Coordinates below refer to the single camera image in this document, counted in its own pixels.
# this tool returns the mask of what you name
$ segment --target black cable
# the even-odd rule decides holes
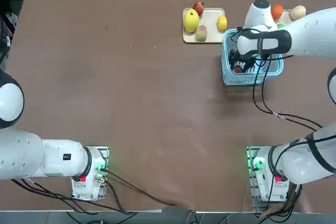
[[[132,217],[134,217],[134,216],[137,215],[137,214],[138,214],[138,212],[135,212],[133,215],[127,217],[126,219],[123,219],[122,221],[119,221],[119,222],[116,223],[116,224],[122,224],[123,222],[125,222],[125,221],[131,219]]]
[[[117,192],[115,191],[115,188],[112,186],[112,184],[110,182],[108,182],[107,180],[105,180],[105,183],[111,188],[113,195],[115,197],[115,202],[117,203],[119,209],[125,214],[125,215],[132,215],[133,212],[127,212],[122,206],[121,203],[119,201]]]
[[[70,213],[67,212],[67,214],[68,214],[68,216],[70,216],[70,218],[73,219],[75,222],[77,222],[78,224],[82,224],[81,222],[79,222],[78,220],[76,220]],[[125,219],[123,219],[123,220],[117,222],[116,224],[122,224],[122,223],[124,223],[125,221],[131,219],[132,217],[134,217],[134,216],[137,215],[137,214],[138,214],[138,212],[135,212],[135,213],[133,213],[131,216],[128,216],[127,218],[125,218]],[[101,224],[101,222],[103,222],[103,224],[109,224],[107,221],[104,221],[104,220],[103,220],[103,221],[101,221],[101,220],[92,220],[92,221],[89,221],[89,222],[86,223],[86,224],[94,224],[94,223]]]
[[[125,184],[129,185],[130,187],[132,187],[133,189],[135,189],[136,191],[146,195],[147,197],[161,203],[161,204],[164,204],[164,205],[167,205],[167,206],[175,206],[175,204],[171,204],[169,202],[166,202],[166,201],[163,201],[163,200],[160,200],[158,198],[155,198],[154,196],[150,195],[149,193],[145,192],[144,190],[141,190],[139,187],[129,183],[128,181],[126,181],[125,179],[121,178],[120,176],[118,176],[117,174],[109,171],[109,170],[106,170],[106,169],[101,169],[101,171],[103,172],[107,172],[109,174],[111,174],[112,176],[116,177],[117,179],[119,179],[120,181],[124,182]]]
[[[16,185],[18,185],[19,187],[25,189],[26,191],[29,191],[31,193],[34,193],[34,194],[38,194],[38,195],[42,195],[42,196],[45,196],[45,197],[48,197],[48,198],[52,198],[52,199],[58,199],[56,198],[55,196],[53,195],[50,195],[48,193],[41,193],[39,191],[36,191],[36,190],[32,190],[24,185],[22,185],[21,183],[19,183],[17,180],[15,179],[11,179],[12,182],[14,182]],[[87,204],[90,204],[90,205],[94,205],[94,206],[97,206],[97,207],[102,207],[102,208],[107,208],[107,209],[110,209],[110,210],[113,210],[113,211],[117,211],[117,212],[122,212],[120,211],[119,209],[117,208],[113,208],[113,207],[109,207],[109,206],[105,206],[105,205],[102,205],[102,204],[98,204],[98,203],[95,203],[95,202],[92,202],[92,201],[87,201],[87,200],[83,200],[83,199],[77,199],[77,198],[69,198],[69,197],[60,197],[61,199],[64,199],[64,200],[71,200],[71,201],[79,201],[79,202],[84,202],[84,203],[87,203]]]
[[[259,43],[261,43],[261,45],[259,46],[259,55],[260,55],[260,57],[261,57],[261,59],[262,59],[262,58],[263,58],[263,57],[262,57],[262,41],[260,41]],[[258,104],[257,104],[257,102],[256,102],[256,100],[255,100],[255,86],[256,86],[256,84],[257,84],[257,78],[258,78],[258,75],[259,75],[259,72],[260,72],[260,69],[261,69],[261,65],[259,66],[259,68],[258,68],[258,70],[257,70],[256,77],[255,77],[254,84],[253,84],[253,102],[254,102],[254,105],[255,105],[260,111],[262,111],[262,112],[264,112],[264,113],[266,113],[266,114],[275,114],[274,111],[271,110],[271,109],[267,106],[267,104],[265,103],[265,99],[264,99],[264,85],[265,85],[266,76],[267,76],[267,73],[268,73],[268,71],[269,71],[269,67],[270,67],[271,61],[272,61],[272,55],[270,55],[270,58],[269,58],[269,59],[266,59],[266,60],[269,60],[269,64],[268,64],[268,67],[267,67],[267,69],[266,69],[266,72],[265,72],[265,75],[264,75],[264,78],[263,78],[263,83],[262,83],[262,85],[261,85],[261,99],[262,99],[262,102],[263,102],[265,108],[267,109],[267,111],[264,110],[264,109],[262,109],[261,107],[259,107]],[[313,130],[313,131],[316,131],[316,130],[315,130],[314,128],[312,128],[312,127],[310,127],[310,126],[304,124],[304,123],[301,123],[301,122],[295,121],[295,120],[293,120],[293,119],[287,118],[287,117],[285,117],[285,115],[290,116],[290,117],[294,117],[294,118],[298,118],[298,119],[302,119],[302,120],[304,120],[304,121],[307,121],[307,122],[310,122],[310,123],[315,124],[315,125],[318,126],[319,128],[322,128],[322,126],[321,126],[320,124],[318,124],[318,123],[316,123],[316,122],[314,122],[314,121],[312,121],[312,120],[310,120],[310,119],[306,119],[306,118],[304,118],[304,117],[301,117],[301,116],[291,115],[291,114],[282,114],[282,113],[278,113],[277,115],[278,115],[278,116],[283,116],[283,118],[284,118],[285,120],[287,120],[287,121],[289,121],[289,122],[292,122],[292,123],[295,123],[295,124],[299,124],[299,125],[304,126],[304,127],[308,128],[308,129],[310,129],[310,130]]]
[[[265,103],[265,99],[264,99],[264,86],[265,86],[265,80],[266,80],[266,75],[267,75],[267,73],[268,73],[268,71],[269,71],[269,67],[270,67],[270,65],[271,65],[271,61],[272,61],[272,55],[270,56],[269,64],[268,64],[268,66],[267,66],[267,69],[266,69],[266,72],[265,72],[265,75],[264,75],[264,78],[263,78],[263,83],[262,83],[262,85],[261,85],[261,99],[262,99],[262,103],[264,104],[265,108],[266,108],[271,114],[274,114],[273,110],[271,110],[271,109],[267,106],[267,104]],[[320,124],[314,122],[313,120],[304,118],[304,117],[302,117],[302,116],[292,115],[292,114],[287,114],[287,113],[278,113],[278,115],[280,115],[280,116],[290,116],[290,117],[293,117],[293,118],[298,118],[298,119],[301,119],[301,120],[310,122],[310,123],[312,123],[312,124],[315,124],[315,125],[316,125],[317,127],[319,127],[319,128],[322,128],[322,126],[321,126]],[[304,126],[304,127],[307,127],[307,128],[309,128],[310,130],[312,130],[312,131],[316,131],[316,129],[314,129],[314,128],[312,128],[312,127],[306,125],[306,124],[300,123],[300,122],[298,122],[298,121],[295,121],[295,120],[292,120],[292,119],[290,119],[290,118],[286,118],[286,117],[285,117],[285,119],[286,119],[287,121],[289,121],[289,122],[296,123],[296,124],[302,125],[302,126]]]
[[[35,183],[35,185],[37,185],[38,187],[40,187],[42,190],[38,189],[38,188],[35,188],[33,186],[31,186],[29,183],[27,183],[24,179],[21,179],[21,181],[27,186],[29,187],[30,189],[32,190],[36,190],[36,191],[39,191],[39,192],[42,192],[42,193],[49,193],[49,194],[52,194],[54,195],[57,199],[61,200],[62,202],[64,202],[65,204],[67,204],[72,210],[74,210],[75,212],[79,212],[81,214],[88,214],[88,215],[96,215],[98,214],[97,212],[87,212],[85,211],[77,202],[73,201],[73,200],[69,200],[71,201],[72,203],[74,203],[76,206],[78,206],[78,208],[81,210],[79,211],[78,209],[76,209],[74,206],[72,206],[71,204],[69,204],[68,202],[66,202],[65,200],[62,199],[62,197],[65,197],[64,195],[62,194],[55,194],[51,191],[49,191],[48,189],[46,189],[45,187],[43,187],[42,185],[38,184],[38,183]]]
[[[78,220],[76,220],[69,212],[66,212],[66,214],[73,219],[75,222],[77,222],[78,224],[82,224],[81,222],[79,222]]]

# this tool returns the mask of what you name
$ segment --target orange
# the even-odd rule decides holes
[[[271,14],[272,14],[272,17],[273,17],[274,21],[277,21],[282,16],[282,11],[283,10],[284,9],[282,8],[281,5],[272,6]]]

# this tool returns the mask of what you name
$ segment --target red apple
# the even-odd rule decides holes
[[[202,3],[202,2],[196,2],[193,6],[193,9],[198,13],[199,17],[202,15],[202,13],[204,11],[203,5],[204,5],[204,3]]]

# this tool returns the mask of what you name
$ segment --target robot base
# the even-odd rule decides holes
[[[100,200],[106,196],[107,173],[100,169],[108,170],[109,150],[108,146],[87,146],[92,156],[89,174],[80,181],[71,180],[72,198],[82,200]]]
[[[248,164],[248,169],[249,169],[249,180],[250,180],[250,185],[251,185],[251,195],[252,195],[252,203],[253,203],[253,210],[254,212],[264,212],[267,207],[268,207],[268,199],[266,198],[266,195],[268,196],[269,192],[270,192],[270,185],[272,182],[272,176],[269,175],[269,177],[267,178],[265,176],[265,180],[264,178],[262,178],[262,180],[260,180],[260,176],[258,176],[258,180],[257,180],[257,173],[255,171],[253,171],[253,161],[256,157],[261,158],[259,153],[259,150],[262,148],[262,146],[248,146],[246,148],[246,154],[247,154],[247,164]]]
[[[257,156],[251,160],[251,166],[254,169],[260,197],[263,201],[286,201],[286,195],[289,187],[289,180],[280,181],[277,177],[273,177],[268,165],[268,153],[271,146],[263,146],[258,151]]]

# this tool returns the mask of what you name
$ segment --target wire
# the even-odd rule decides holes
[[[261,45],[259,46],[259,55],[260,55],[260,57],[261,57],[261,59],[262,59],[262,58],[263,58],[263,57],[262,57],[262,41],[260,41],[259,43],[261,43]],[[271,109],[267,106],[267,104],[265,103],[265,99],[264,99],[264,85],[265,85],[265,80],[266,80],[267,73],[268,73],[269,68],[270,68],[271,61],[273,60],[273,59],[272,59],[272,55],[270,55],[270,56],[269,56],[269,59],[266,59],[266,60],[269,61],[269,64],[268,64],[268,66],[267,66],[267,69],[266,69],[266,72],[265,72],[265,75],[264,75],[264,78],[263,78],[263,83],[262,83],[262,85],[261,85],[261,99],[262,99],[262,102],[263,102],[263,104],[264,104],[264,106],[265,106],[265,108],[266,108],[267,110],[264,110],[264,109],[262,109],[261,107],[259,107],[259,105],[257,104],[257,102],[256,102],[256,100],[255,100],[255,86],[256,86],[256,84],[257,84],[257,78],[258,78],[260,69],[261,69],[261,67],[262,67],[262,62],[261,62],[260,66],[259,66],[259,68],[258,68],[258,70],[257,70],[256,77],[255,77],[254,84],[253,84],[253,102],[254,102],[254,105],[257,107],[257,109],[259,109],[260,111],[262,111],[262,112],[264,112],[264,113],[266,113],[266,114],[274,114],[274,115],[276,115],[276,116],[279,117],[279,118],[285,119],[285,120],[287,120],[287,121],[289,121],[289,122],[292,122],[292,123],[295,123],[295,124],[299,124],[299,125],[304,126],[304,127],[308,128],[308,129],[310,129],[310,130],[313,130],[313,131],[316,131],[316,129],[314,129],[314,128],[312,128],[312,127],[310,127],[310,126],[308,126],[308,125],[306,125],[306,124],[304,124],[304,123],[301,123],[301,122],[295,121],[295,120],[293,120],[293,119],[287,118],[286,116],[290,116],[290,117],[293,117],[293,118],[301,119],[301,120],[310,122],[310,123],[312,123],[312,124],[315,124],[315,125],[316,125],[317,127],[319,127],[319,128],[322,128],[322,126],[321,126],[320,124],[318,124],[318,123],[316,123],[316,122],[314,122],[314,121],[312,121],[312,120],[310,120],[310,119],[304,118],[304,117],[302,117],[302,116],[292,115],[292,114],[275,113],[273,110],[271,110]]]
[[[132,187],[133,189],[135,189],[136,191],[138,191],[138,192],[140,192],[140,193],[146,195],[147,197],[149,197],[149,198],[151,198],[151,199],[153,199],[153,200],[155,200],[155,201],[157,201],[157,202],[159,202],[159,203],[161,203],[161,204],[164,204],[164,205],[167,205],[167,206],[175,206],[175,204],[172,204],[172,203],[169,203],[169,202],[160,200],[160,199],[158,199],[158,198],[156,198],[156,197],[150,195],[150,194],[147,193],[146,191],[141,190],[139,187],[137,187],[137,186],[135,186],[135,185],[129,183],[129,182],[126,181],[125,179],[121,178],[120,176],[118,176],[117,174],[115,174],[115,173],[113,173],[113,172],[111,172],[111,171],[109,171],[109,170],[101,169],[101,171],[103,171],[103,172],[107,172],[107,173],[111,174],[112,176],[116,177],[116,178],[119,179],[120,181],[124,182],[125,184],[127,184],[127,185],[129,185],[130,187]]]
[[[261,85],[261,99],[262,99],[262,103],[264,104],[265,108],[270,112],[270,114],[275,114],[275,115],[279,115],[279,116],[282,116],[282,118],[284,118],[285,120],[289,121],[289,122],[292,122],[292,123],[296,123],[296,124],[299,124],[299,125],[302,125],[306,128],[309,128],[310,130],[312,131],[316,131],[316,129],[306,125],[306,124],[303,124],[301,122],[298,122],[298,121],[295,121],[295,120],[292,120],[290,118],[287,118],[286,116],[290,116],[290,117],[293,117],[293,118],[298,118],[298,119],[301,119],[301,120],[304,120],[304,121],[307,121],[307,122],[310,122],[312,124],[315,124],[317,127],[319,128],[322,128],[322,126],[316,122],[314,122],[313,120],[310,120],[310,119],[307,119],[307,118],[304,118],[302,116],[298,116],[298,115],[292,115],[292,114],[284,114],[284,113],[274,113],[273,110],[271,110],[267,104],[265,103],[265,99],[264,99],[264,87],[265,87],[265,80],[266,80],[266,75],[269,71],[269,67],[271,65],[271,61],[272,61],[272,55],[270,55],[270,59],[269,59],[269,64],[267,66],[267,69],[266,69],[266,72],[265,72],[265,75],[264,75],[264,78],[263,78],[263,83]]]
[[[194,221],[193,221],[193,223],[198,224],[198,220],[197,220],[197,217],[196,217],[196,214],[195,214],[194,211],[193,211],[193,215],[194,215]]]
[[[76,220],[69,212],[66,212],[66,214],[73,219],[75,222],[77,222],[78,224],[82,224],[81,222],[79,222],[78,220]]]
[[[115,197],[115,202],[117,203],[119,209],[125,214],[125,215],[132,215],[133,212],[126,212],[126,210],[121,206],[119,198],[117,196],[117,192],[115,191],[114,187],[111,185],[110,182],[108,182],[107,180],[105,180],[105,183],[111,188],[113,195]]]
[[[49,191],[48,189],[46,189],[45,187],[43,187],[42,185],[38,184],[38,183],[35,183],[33,182],[32,180],[31,183],[33,183],[34,185],[40,187],[42,190],[38,189],[38,188],[35,188],[33,186],[31,186],[30,184],[28,184],[24,179],[21,179],[21,181],[30,189],[32,190],[36,190],[36,191],[39,191],[39,192],[42,192],[42,193],[49,193],[49,194],[52,194],[55,196],[56,199],[59,199],[61,200],[62,202],[64,202],[65,204],[67,204],[71,209],[73,209],[75,212],[79,212],[81,214],[88,214],[88,215],[96,215],[98,214],[97,212],[96,213],[93,213],[93,212],[87,212],[85,211],[77,202],[73,201],[73,200],[69,200],[71,201],[72,203],[74,203],[76,206],[78,206],[78,208],[81,210],[79,211],[78,209],[76,209],[75,207],[73,207],[71,204],[67,203],[65,200],[62,199],[62,197],[65,197],[64,195],[62,194],[55,194],[51,191]]]
[[[204,218],[204,215],[205,215],[205,214],[202,214],[202,217],[201,217],[201,219],[200,219],[200,221],[199,221],[199,224],[202,224],[202,220],[203,220],[203,218]]]
[[[229,214],[229,215],[226,215],[226,214],[225,214],[224,219],[223,219],[219,224],[223,224],[225,220],[227,220],[227,224],[228,224],[228,223],[229,223],[229,217],[230,217],[230,215],[231,215],[231,214]]]
[[[51,195],[49,193],[39,192],[39,191],[37,191],[37,188],[31,189],[29,187],[26,187],[25,185],[22,185],[20,182],[18,182],[15,179],[11,179],[11,181],[14,182],[16,185],[18,185],[19,187],[25,189],[26,191],[29,191],[29,192],[34,193],[34,194],[42,195],[42,196],[45,196],[45,197],[48,197],[48,198],[52,198],[52,199],[61,198],[61,199],[64,199],[64,200],[79,201],[79,202],[84,202],[84,203],[87,203],[87,204],[90,204],[90,205],[94,205],[94,206],[98,206],[98,207],[102,207],[102,208],[107,208],[107,209],[110,209],[110,210],[113,210],[113,211],[122,212],[119,209],[109,207],[109,206],[105,206],[105,205],[102,205],[102,204],[98,204],[98,203],[95,203],[95,202],[92,202],[92,201],[83,200],[83,199],[69,198],[69,197],[59,197],[59,198],[57,198],[54,195]]]
[[[119,222],[116,223],[116,224],[122,224],[123,222],[125,222],[125,221],[131,219],[132,217],[136,216],[137,214],[138,214],[138,212],[135,212],[135,213],[133,213],[133,215],[128,216],[126,219],[123,219],[122,221],[119,221]]]
[[[190,213],[188,214],[188,217],[187,217],[187,219],[185,220],[185,224],[188,224],[188,220],[189,220],[189,217],[190,217],[190,215],[193,213],[193,211],[190,211]]]

